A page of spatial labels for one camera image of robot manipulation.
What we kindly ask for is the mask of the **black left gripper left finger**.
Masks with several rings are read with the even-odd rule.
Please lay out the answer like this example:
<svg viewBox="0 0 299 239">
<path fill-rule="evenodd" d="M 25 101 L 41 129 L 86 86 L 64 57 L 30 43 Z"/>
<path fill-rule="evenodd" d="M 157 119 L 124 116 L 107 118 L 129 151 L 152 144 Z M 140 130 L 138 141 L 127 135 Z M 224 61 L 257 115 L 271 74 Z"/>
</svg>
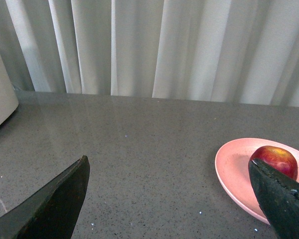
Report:
<svg viewBox="0 0 299 239">
<path fill-rule="evenodd" d="M 0 217 L 0 239 L 69 239 L 83 206 L 90 176 L 82 156 L 20 205 Z"/>
</svg>

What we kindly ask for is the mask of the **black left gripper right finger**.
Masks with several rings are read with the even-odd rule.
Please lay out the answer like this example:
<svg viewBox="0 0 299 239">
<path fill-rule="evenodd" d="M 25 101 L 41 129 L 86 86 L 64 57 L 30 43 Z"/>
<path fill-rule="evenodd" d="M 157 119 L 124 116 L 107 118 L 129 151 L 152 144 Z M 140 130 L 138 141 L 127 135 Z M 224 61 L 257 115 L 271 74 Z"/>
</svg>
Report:
<svg viewBox="0 0 299 239">
<path fill-rule="evenodd" d="M 299 239 L 299 183 L 256 158 L 249 178 L 260 206 L 279 239 Z"/>
</svg>

